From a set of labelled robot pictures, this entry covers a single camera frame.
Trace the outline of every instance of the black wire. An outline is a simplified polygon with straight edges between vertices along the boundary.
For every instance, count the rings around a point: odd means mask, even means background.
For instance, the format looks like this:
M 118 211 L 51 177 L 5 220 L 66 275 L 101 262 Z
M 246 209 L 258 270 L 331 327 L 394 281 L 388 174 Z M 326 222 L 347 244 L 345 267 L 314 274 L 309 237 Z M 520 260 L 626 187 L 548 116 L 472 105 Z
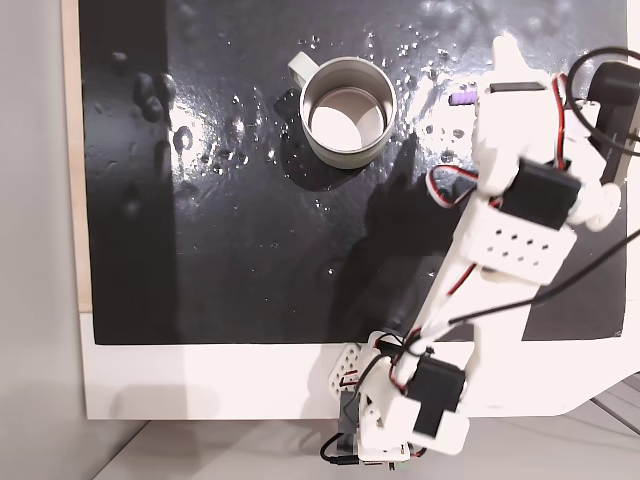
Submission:
M 327 455 L 327 448 L 329 448 L 331 446 L 331 444 L 335 441 L 337 441 L 340 437 L 342 436 L 342 433 L 338 432 L 336 433 L 333 437 L 331 437 L 329 440 L 327 440 L 325 442 L 325 444 L 320 448 L 320 457 L 325 461 L 325 462 L 329 462 L 329 463 L 333 463 L 331 461 L 331 457 L 329 457 Z
M 578 60 L 576 60 L 576 62 L 571 66 L 571 69 L 569 70 L 569 74 L 567 75 L 567 86 L 565 89 L 567 103 L 571 107 L 571 110 L 573 110 L 573 113 L 575 114 L 576 118 L 580 121 L 580 123 L 582 123 L 582 125 L 585 126 L 587 130 L 589 130 L 589 132 L 591 132 L 591 135 L 593 135 L 595 138 L 597 138 L 601 142 L 604 142 L 607 145 L 623 153 L 626 153 L 627 155 L 638 157 L 640 156 L 640 152 L 636 152 L 634 150 L 630 150 L 626 148 L 625 144 L 612 140 L 605 133 L 601 132 L 600 130 L 595 128 L 593 125 L 591 125 L 589 121 L 585 118 L 585 116 L 582 114 L 582 112 L 580 111 L 580 108 L 576 103 L 576 98 L 573 96 L 573 81 L 580 67 L 584 65 L 588 60 L 591 60 L 592 58 L 599 57 L 601 55 L 611 55 L 611 54 L 626 55 L 636 60 L 640 60 L 640 53 L 634 52 L 633 50 L 629 50 L 628 48 L 623 48 L 623 47 L 602 47 L 602 48 L 596 48 L 595 50 L 591 50 L 590 52 L 585 53 L 580 58 L 578 58 Z
M 511 310 L 511 309 L 514 309 L 514 308 L 524 307 L 526 305 L 531 305 L 531 306 L 539 305 L 539 304 L 541 304 L 543 302 L 546 302 L 550 298 L 553 298 L 556 295 L 564 292 L 567 288 L 571 287 L 574 283 L 578 282 L 579 280 L 582 280 L 584 277 L 589 275 L 596 268 L 598 268 L 604 262 L 609 260 L 616 253 L 618 253 L 618 251 L 621 250 L 625 245 L 627 245 L 629 242 L 631 242 L 631 241 L 635 240 L 636 238 L 638 238 L 638 236 L 640 236 L 640 229 L 636 230 L 635 232 L 633 232 L 628 237 L 620 240 L 618 243 L 616 243 L 611 248 L 609 248 L 609 250 L 604 252 L 602 255 L 600 255 L 598 258 L 596 258 L 593 262 L 589 263 L 582 270 L 579 270 L 578 272 L 576 272 L 573 275 L 571 275 L 564 282 L 562 282 L 559 285 L 547 290 L 544 293 L 541 293 L 540 295 L 538 295 L 536 297 L 530 298 L 528 300 L 521 300 L 520 302 L 508 303 L 506 305 L 500 305 L 499 307 L 487 308 L 485 310 L 479 310 L 477 312 L 468 313 L 466 315 L 455 317 L 455 318 L 452 318 L 451 320 L 449 320 L 449 325 L 457 325 L 457 324 L 467 323 L 469 320 L 473 320 L 474 318 L 482 317 L 484 315 L 491 315 L 491 314 L 494 314 L 494 313 L 500 313 L 500 312 L 504 312 L 506 310 Z
M 349 400 L 347 400 L 347 402 L 344 404 L 344 407 L 342 407 L 342 413 L 349 419 L 349 421 L 354 427 L 357 427 L 356 422 L 354 422 L 353 418 L 351 418 L 349 413 L 347 413 L 347 408 L 354 402 L 354 400 L 358 396 L 358 393 L 360 393 L 360 385 L 362 385 L 362 382 L 364 381 L 364 379 L 367 378 L 367 375 L 369 375 L 373 367 L 375 367 L 376 363 L 378 363 L 380 360 L 382 360 L 385 357 L 390 358 L 389 355 L 383 355 L 381 353 L 379 355 L 376 355 L 373 358 L 373 360 L 369 362 L 369 365 L 367 365 L 367 368 L 365 368 L 364 371 L 362 372 L 362 375 L 360 375 L 360 380 L 358 380 L 356 388 L 354 388 L 353 390 L 353 396 Z

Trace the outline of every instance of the mug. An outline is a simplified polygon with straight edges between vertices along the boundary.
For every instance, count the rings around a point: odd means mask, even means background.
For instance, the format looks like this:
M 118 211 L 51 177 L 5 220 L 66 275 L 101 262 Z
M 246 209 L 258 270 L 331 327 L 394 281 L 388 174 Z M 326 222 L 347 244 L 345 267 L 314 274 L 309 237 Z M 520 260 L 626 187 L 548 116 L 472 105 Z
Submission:
M 353 169 L 376 158 L 391 136 L 398 108 L 382 70 L 358 57 L 318 66 L 300 52 L 289 62 L 289 72 L 302 89 L 302 128 L 320 160 Z

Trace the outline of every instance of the white table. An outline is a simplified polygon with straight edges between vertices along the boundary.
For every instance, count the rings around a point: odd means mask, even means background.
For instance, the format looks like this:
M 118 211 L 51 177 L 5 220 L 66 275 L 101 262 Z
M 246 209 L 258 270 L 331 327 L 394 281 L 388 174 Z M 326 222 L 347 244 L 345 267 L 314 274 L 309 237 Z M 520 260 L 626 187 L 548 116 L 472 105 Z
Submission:
M 638 14 L 640 5 L 630 0 L 628 18 Z M 79 57 L 68 54 L 69 49 L 77 49 L 76 15 L 71 10 L 65 12 L 70 130 L 78 125 L 79 93 L 73 89 L 79 82 L 70 78 L 69 72 L 79 71 Z M 640 35 L 632 30 L 629 45 L 638 50 Z M 79 166 L 84 157 L 77 136 L 81 131 L 78 134 L 76 130 L 73 138 L 71 131 L 69 135 L 73 185 L 84 175 L 83 166 Z M 632 162 L 629 170 L 627 195 L 628 231 L 634 231 L 640 228 L 638 161 Z M 77 258 L 78 248 L 82 250 L 86 242 L 86 220 L 82 225 L 86 212 L 76 211 L 82 210 L 81 196 L 73 191 Z M 475 406 L 465 413 L 559 415 L 640 370 L 640 242 L 628 247 L 627 261 L 621 337 L 520 343 L 501 369 L 492 370 L 492 378 L 485 377 Z M 88 264 L 77 262 L 81 282 Z M 80 326 L 90 419 L 303 419 L 335 418 L 338 414 L 327 377 L 341 345 L 98 346 L 93 340 L 90 308 L 83 308 L 82 296 L 80 305 L 81 312 L 86 312 L 80 315 Z M 464 367 L 472 348 L 472 343 L 443 343 L 437 351 L 442 358 Z

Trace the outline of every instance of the water droplet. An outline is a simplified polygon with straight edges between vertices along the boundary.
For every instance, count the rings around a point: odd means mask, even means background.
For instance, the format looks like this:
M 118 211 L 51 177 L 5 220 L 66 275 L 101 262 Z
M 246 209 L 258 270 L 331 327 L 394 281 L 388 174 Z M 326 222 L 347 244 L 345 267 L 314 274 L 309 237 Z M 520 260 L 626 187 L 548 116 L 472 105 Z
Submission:
M 133 101 L 140 108 L 144 108 L 147 100 L 155 95 L 153 79 L 146 73 L 139 73 L 133 82 Z
M 416 90 L 418 88 L 418 79 L 413 75 L 407 75 L 404 83 L 407 85 L 409 90 Z
M 136 142 L 131 142 L 129 144 L 129 160 L 133 160 L 133 157 L 138 153 L 138 144 Z
M 198 13 L 188 3 L 180 5 L 178 15 L 182 20 L 186 21 L 193 21 L 198 17 Z
M 120 75 L 127 69 L 128 60 L 129 57 L 127 57 L 126 53 L 113 52 L 111 54 L 111 66 L 113 67 L 113 70 Z
M 173 147 L 176 152 L 182 153 L 183 150 L 189 150 L 193 146 L 193 134 L 189 127 L 182 126 L 173 134 Z
M 105 173 L 107 173 L 109 170 L 111 170 L 113 167 L 115 167 L 117 164 L 118 164 L 118 162 L 114 162 L 113 160 L 107 162 L 107 164 L 104 166 L 104 168 L 98 172 L 98 174 L 96 175 L 96 178 L 100 178 Z
M 163 107 L 169 109 L 176 97 L 176 82 L 168 73 L 156 75 L 154 81 L 156 96 Z
M 233 152 L 226 148 L 222 148 L 216 152 L 216 156 L 221 160 L 233 160 Z
M 147 122 L 156 123 L 164 117 L 164 109 L 158 97 L 152 96 L 142 107 L 142 116 Z
M 134 185 L 129 185 L 122 194 L 122 210 L 125 216 L 134 218 L 140 212 L 140 194 Z
M 440 155 L 440 160 L 442 160 L 443 163 L 451 163 L 454 157 L 455 152 L 447 148 L 444 152 L 442 152 L 442 155 Z

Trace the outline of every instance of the robotic arm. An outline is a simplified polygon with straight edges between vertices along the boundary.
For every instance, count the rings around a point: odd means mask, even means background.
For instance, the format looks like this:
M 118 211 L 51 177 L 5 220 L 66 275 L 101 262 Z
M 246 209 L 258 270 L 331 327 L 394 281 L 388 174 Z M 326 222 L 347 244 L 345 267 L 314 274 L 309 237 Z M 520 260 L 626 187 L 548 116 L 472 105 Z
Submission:
M 475 101 L 477 187 L 410 334 L 374 332 L 362 350 L 347 345 L 329 378 L 341 431 L 357 448 L 351 463 L 406 461 L 419 447 L 460 452 L 465 408 L 487 388 L 509 395 L 504 382 L 495 384 L 496 371 L 520 342 L 530 306 L 473 322 L 464 370 L 434 342 L 455 328 L 452 318 L 534 297 L 571 251 L 570 225 L 600 231 L 618 211 L 619 186 L 601 184 L 607 161 L 564 110 L 562 76 L 529 68 L 511 37 L 495 39 L 493 56 L 495 70 L 482 77 Z M 585 104 L 582 113 L 595 118 L 598 109 Z

